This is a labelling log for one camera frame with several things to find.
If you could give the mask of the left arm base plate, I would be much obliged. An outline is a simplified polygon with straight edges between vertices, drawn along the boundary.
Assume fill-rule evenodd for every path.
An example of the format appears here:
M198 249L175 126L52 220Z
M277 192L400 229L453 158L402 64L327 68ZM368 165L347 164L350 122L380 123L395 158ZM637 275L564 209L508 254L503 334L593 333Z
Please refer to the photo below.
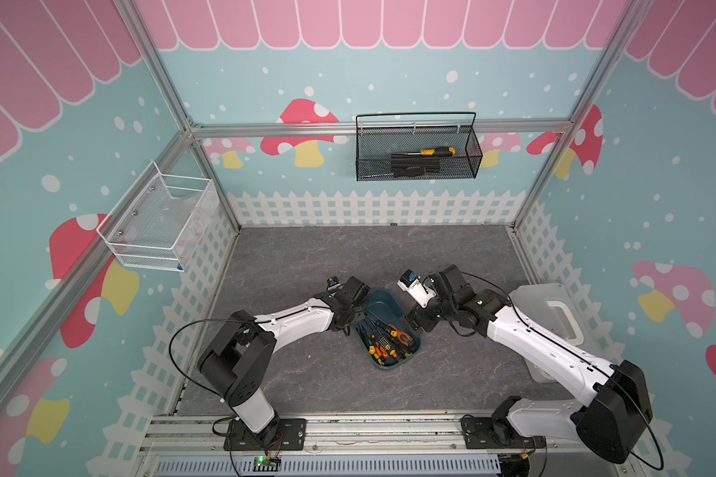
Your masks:
M236 419L225 436L226 451L302 451L306 435L306 419L275 417L262 431L252 432Z

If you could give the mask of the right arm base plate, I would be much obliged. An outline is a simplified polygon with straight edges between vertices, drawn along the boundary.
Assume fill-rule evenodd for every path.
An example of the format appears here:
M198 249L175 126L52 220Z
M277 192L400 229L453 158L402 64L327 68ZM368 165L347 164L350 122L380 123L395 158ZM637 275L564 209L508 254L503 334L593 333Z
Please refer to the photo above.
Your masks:
M533 453L546 447L544 437L525 437L514 430L505 419L464 415L460 420L461 432L467 449L512 449Z

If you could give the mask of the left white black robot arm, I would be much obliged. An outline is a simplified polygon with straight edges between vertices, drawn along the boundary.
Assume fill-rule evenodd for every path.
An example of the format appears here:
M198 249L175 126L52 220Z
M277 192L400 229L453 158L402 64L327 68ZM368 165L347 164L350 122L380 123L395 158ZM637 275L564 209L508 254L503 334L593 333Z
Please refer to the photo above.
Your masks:
M269 314L244 310L221 319L221 329L202 351L195 385L216 396L261 445L280 433L280 415L261 385L270 360L280 349L303 337L325 331L347 334L365 317L370 287L352 276L341 283L330 278L326 290L304 303Z

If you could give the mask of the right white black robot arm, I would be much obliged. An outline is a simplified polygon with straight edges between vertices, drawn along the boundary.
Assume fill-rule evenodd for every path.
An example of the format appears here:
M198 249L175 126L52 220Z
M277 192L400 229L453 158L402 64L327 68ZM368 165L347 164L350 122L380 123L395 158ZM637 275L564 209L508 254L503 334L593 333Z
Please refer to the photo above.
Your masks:
M461 326L517 354L548 374L571 394L566 401L505 399L493 412L495 440L559 437L582 442L602 459L623 464L652 431L652 403L646 377L637 365L616 365L543 327L500 287L476 292L467 273L448 266L420 278L406 270L398 281L416 304L406 315L410 327L431 332L438 323Z

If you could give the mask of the teal plastic storage box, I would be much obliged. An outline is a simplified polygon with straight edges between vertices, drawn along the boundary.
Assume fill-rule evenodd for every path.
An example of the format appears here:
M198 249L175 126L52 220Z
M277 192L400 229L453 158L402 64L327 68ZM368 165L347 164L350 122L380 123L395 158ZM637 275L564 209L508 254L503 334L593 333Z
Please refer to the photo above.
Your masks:
M390 292L384 289L370 291L364 311L365 318L353 324L352 330L375 367L385 371L397 369L421 349L421 338L405 325L405 312ZM391 336L389 325L411 335L414 339L412 346L407 348L398 343Z

